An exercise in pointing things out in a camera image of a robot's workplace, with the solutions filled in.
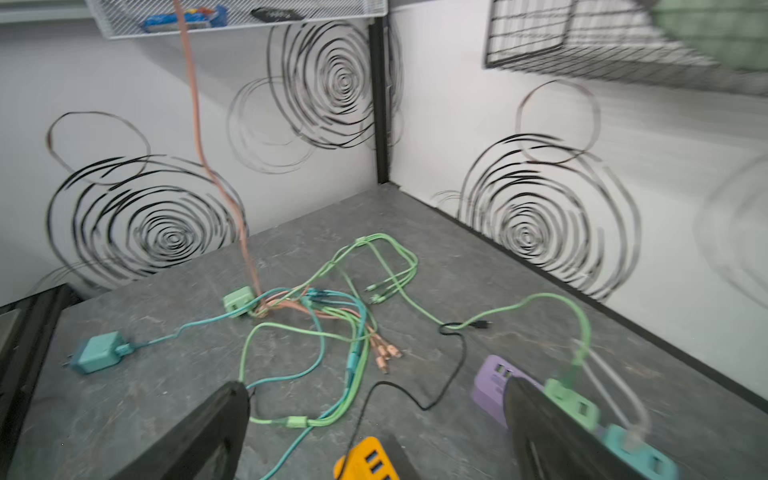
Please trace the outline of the orange power strip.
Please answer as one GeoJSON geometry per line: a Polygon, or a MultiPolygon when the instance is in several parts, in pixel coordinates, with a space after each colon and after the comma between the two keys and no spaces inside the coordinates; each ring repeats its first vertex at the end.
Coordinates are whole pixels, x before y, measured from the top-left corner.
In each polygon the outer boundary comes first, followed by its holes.
{"type": "Polygon", "coordinates": [[[399,480],[393,463],[376,437],[366,437],[341,457],[334,478],[342,480],[399,480]]]}

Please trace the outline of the teal charger plug small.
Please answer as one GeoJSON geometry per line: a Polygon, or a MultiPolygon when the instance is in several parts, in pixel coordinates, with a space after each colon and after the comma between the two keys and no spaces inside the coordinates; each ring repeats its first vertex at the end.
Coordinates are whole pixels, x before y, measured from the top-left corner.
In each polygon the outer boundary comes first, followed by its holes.
{"type": "Polygon", "coordinates": [[[627,446],[628,432],[619,425],[610,424],[603,435],[603,444],[617,458],[629,465],[644,479],[677,480],[678,467],[661,451],[640,441],[638,446],[627,446]]]}

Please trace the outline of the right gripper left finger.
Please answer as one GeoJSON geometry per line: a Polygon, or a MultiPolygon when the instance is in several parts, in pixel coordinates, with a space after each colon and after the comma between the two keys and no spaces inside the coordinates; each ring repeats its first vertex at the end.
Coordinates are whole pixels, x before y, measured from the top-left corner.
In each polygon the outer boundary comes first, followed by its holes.
{"type": "Polygon", "coordinates": [[[233,479],[249,413],[245,386],[228,381],[113,477],[233,479]]]}

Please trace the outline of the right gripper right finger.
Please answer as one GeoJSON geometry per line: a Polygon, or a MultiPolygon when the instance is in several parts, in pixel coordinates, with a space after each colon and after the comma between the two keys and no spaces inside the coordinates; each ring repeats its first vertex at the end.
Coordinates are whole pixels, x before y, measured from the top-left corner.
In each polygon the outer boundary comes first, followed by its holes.
{"type": "Polygon", "coordinates": [[[532,383],[513,377],[504,409],[522,479],[640,479],[532,383]]]}

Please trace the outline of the purple power strip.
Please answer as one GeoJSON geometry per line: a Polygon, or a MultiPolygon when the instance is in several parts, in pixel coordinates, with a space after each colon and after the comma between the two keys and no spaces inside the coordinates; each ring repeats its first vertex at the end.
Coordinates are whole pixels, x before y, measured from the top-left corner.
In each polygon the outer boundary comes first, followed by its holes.
{"type": "Polygon", "coordinates": [[[525,371],[498,355],[485,358],[477,372],[471,393],[472,400],[502,427],[507,427],[504,410],[504,390],[510,378],[523,379],[539,390],[544,386],[525,371]]]}

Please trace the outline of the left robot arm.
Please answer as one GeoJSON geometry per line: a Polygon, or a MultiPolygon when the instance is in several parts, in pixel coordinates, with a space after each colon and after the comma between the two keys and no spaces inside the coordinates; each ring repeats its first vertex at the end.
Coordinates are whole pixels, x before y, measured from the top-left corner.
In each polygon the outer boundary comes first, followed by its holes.
{"type": "Polygon", "coordinates": [[[80,295],[60,285],[1,307],[1,477],[14,451],[61,313],[80,295]]]}

